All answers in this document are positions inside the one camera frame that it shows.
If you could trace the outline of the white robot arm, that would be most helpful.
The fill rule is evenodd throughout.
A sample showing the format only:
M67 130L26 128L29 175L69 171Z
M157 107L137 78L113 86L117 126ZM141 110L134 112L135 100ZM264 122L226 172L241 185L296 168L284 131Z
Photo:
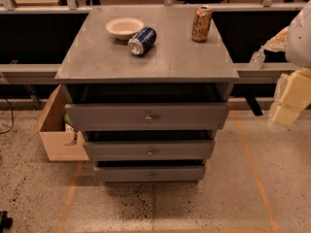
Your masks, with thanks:
M269 111L270 125L289 127L311 104L311 1L263 48L283 51L287 61L299 67L290 75L281 75Z

